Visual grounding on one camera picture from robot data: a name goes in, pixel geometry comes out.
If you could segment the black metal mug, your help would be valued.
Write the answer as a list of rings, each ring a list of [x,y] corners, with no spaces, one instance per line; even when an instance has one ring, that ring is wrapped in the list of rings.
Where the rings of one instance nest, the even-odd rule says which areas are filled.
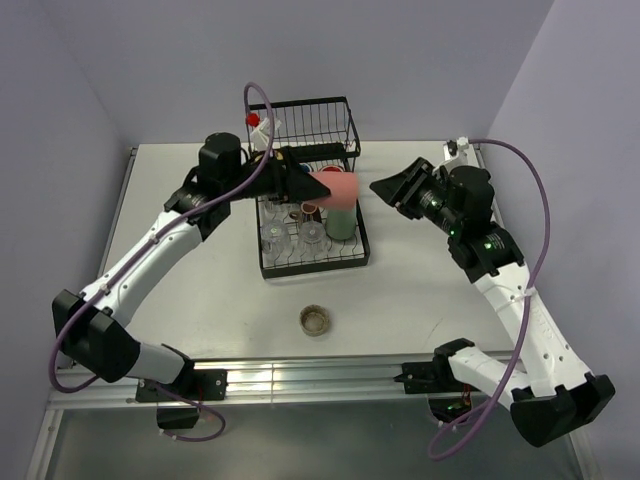
[[[320,209],[310,203],[295,204],[289,212],[289,218],[299,226],[307,222],[322,222]]]

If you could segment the black wire dish rack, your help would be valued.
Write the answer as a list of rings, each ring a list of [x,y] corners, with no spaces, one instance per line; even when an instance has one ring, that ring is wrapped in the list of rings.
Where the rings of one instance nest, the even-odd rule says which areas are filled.
[[[364,267],[370,258],[357,199],[361,154],[352,109],[344,96],[251,104],[249,152],[267,146],[304,174],[308,189],[256,201],[258,261],[266,280]]]

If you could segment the clear glass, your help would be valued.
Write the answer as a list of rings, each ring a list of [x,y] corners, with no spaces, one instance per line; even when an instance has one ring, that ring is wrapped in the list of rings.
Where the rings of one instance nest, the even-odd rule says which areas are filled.
[[[288,210],[288,204],[284,201],[266,198],[264,200],[264,208],[268,213],[279,213]]]
[[[271,220],[261,227],[261,248],[265,256],[276,259],[291,245],[288,226],[281,220]]]
[[[322,223],[316,221],[304,222],[299,228],[297,247],[302,254],[323,254],[328,245],[328,237]]]

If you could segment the green plastic cup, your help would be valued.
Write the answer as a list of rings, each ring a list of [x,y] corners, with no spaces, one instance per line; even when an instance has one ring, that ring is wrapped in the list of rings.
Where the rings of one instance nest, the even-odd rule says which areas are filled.
[[[357,226],[356,212],[356,208],[350,210],[328,210],[325,224],[327,235],[336,241],[346,241],[353,238]]]

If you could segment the small brown glass jar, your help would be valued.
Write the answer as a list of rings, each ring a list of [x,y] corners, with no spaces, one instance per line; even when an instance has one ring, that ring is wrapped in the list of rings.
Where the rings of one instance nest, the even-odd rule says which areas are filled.
[[[330,313],[320,305],[308,305],[300,311],[299,324],[301,330],[307,336],[321,336],[330,329]]]

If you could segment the red mug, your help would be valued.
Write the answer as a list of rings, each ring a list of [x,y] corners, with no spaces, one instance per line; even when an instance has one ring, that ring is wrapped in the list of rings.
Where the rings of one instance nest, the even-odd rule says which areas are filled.
[[[339,165],[327,165],[320,169],[320,173],[345,173],[345,170]]]

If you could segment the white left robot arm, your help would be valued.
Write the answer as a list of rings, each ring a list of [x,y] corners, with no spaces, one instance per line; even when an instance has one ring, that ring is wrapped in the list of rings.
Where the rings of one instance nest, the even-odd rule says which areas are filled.
[[[61,291],[52,303],[56,340],[49,359],[52,386],[70,393],[56,377],[64,354],[113,383],[135,378],[158,383],[172,399],[195,386],[194,363],[167,345],[135,339],[127,327],[146,297],[189,252],[226,220],[234,201],[272,197],[321,207],[352,206],[358,182],[345,172],[308,172],[290,147],[272,146],[250,156],[231,133],[214,133],[198,152],[198,163],[165,202],[137,244],[109,271],[78,293]]]

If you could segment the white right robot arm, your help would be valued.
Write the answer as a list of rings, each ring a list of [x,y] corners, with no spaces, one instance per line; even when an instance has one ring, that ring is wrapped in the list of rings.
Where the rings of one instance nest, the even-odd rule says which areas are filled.
[[[531,285],[522,252],[493,219],[489,172],[468,165],[435,168],[418,158],[370,188],[404,217],[427,219],[447,234],[452,259],[493,308],[524,366],[509,367],[459,338],[436,348],[427,363],[403,365],[395,379],[406,393],[470,386],[492,395],[503,384],[498,402],[534,447],[591,423],[615,388],[572,350]]]

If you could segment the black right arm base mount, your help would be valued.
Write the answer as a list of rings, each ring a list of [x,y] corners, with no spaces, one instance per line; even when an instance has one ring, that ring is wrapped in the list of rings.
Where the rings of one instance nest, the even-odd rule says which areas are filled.
[[[393,380],[403,386],[406,395],[452,395],[428,399],[429,411],[436,423],[450,423],[474,407],[472,393],[476,389],[454,379],[437,361],[403,363],[401,373]]]

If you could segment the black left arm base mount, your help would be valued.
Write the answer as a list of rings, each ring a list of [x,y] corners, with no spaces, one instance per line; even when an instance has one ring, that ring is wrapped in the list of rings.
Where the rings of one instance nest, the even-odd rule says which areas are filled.
[[[222,416],[202,404],[224,400],[227,380],[225,369],[195,369],[175,384],[140,380],[134,399],[141,404],[157,404],[156,423],[164,431],[182,434],[193,429],[199,420],[213,420],[224,429],[226,421]]]

